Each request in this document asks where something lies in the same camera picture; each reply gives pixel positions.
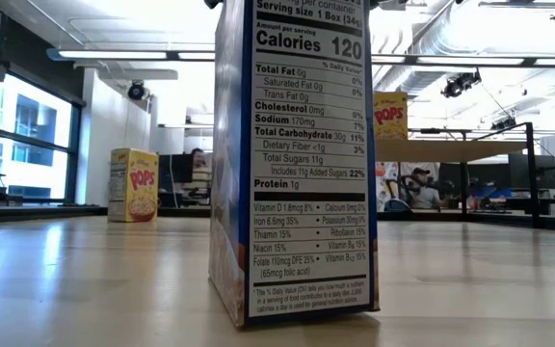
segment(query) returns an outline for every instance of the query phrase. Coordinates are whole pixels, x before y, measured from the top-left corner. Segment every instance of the pops logo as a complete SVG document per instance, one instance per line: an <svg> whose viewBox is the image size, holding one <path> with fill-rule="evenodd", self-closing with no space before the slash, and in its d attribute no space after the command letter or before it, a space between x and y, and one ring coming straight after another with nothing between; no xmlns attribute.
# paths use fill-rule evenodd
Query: pops logo
<svg viewBox="0 0 555 347"><path fill-rule="evenodd" d="M155 173L149 170L137 170L130 173L132 188L138 189L138 186L153 185L155 183Z"/></svg>
<svg viewBox="0 0 555 347"><path fill-rule="evenodd" d="M374 112L374 118L380 125L387 120L400 120L403 117L404 107L389 107Z"/></svg>

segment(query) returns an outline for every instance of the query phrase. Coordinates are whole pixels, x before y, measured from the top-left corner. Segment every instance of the yellow cereal box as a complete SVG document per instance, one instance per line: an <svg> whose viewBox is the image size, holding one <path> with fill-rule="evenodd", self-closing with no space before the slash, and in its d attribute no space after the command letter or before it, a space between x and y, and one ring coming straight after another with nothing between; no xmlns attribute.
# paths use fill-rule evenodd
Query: yellow cereal box
<svg viewBox="0 0 555 347"><path fill-rule="evenodd" d="M409 135L408 95L374 93L374 138L406 140Z"/></svg>
<svg viewBox="0 0 555 347"><path fill-rule="evenodd" d="M158 156L132 148L113 149L108 219L148 222L158 210Z"/></svg>

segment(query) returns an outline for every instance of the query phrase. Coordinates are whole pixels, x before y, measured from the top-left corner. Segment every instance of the man with cap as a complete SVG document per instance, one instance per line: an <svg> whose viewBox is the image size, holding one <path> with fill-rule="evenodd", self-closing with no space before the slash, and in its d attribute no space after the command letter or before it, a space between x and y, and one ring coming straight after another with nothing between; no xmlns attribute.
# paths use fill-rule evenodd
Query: man with cap
<svg viewBox="0 0 555 347"><path fill-rule="evenodd" d="M418 193L412 194L412 208L437 208L440 205L438 189L427 186L429 170L415 168L412 171L415 185L419 186Z"/></svg>

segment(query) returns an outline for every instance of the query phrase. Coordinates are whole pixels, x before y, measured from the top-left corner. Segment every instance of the ceiling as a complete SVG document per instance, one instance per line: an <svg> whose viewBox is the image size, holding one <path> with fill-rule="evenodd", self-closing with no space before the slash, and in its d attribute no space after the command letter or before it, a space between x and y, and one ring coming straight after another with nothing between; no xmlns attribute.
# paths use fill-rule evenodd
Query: ceiling
<svg viewBox="0 0 555 347"><path fill-rule="evenodd" d="M555 20L549 19L549 12L499 12L480 8L480 2L466 0L457 6L453 0L410 0L398 11L376 9L370 14L372 50L555 54ZM86 49L213 49L220 15L220 9L209 10L201 0L1 0L0 8L56 47ZM177 90L185 94L182 99L188 107L213 112L213 64L119 62L108 66L123 72L174 69L179 75ZM508 113L532 117L539 108L555 104L555 70L482 68L482 85L458 98L445 99L439 92L446 78L456 73L375 67L375 88L411 87L406 91L412 96L412 127L489 129L494 119Z"/></svg>

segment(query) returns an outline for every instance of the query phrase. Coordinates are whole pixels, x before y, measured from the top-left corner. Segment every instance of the window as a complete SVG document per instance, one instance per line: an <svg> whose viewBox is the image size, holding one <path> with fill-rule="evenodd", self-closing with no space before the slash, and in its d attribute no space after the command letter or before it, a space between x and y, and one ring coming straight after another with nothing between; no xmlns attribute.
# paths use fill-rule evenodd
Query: window
<svg viewBox="0 0 555 347"><path fill-rule="evenodd" d="M0 83L0 187L25 199L65 199L67 176L76 174L67 169L77 114L70 103L6 75Z"/></svg>

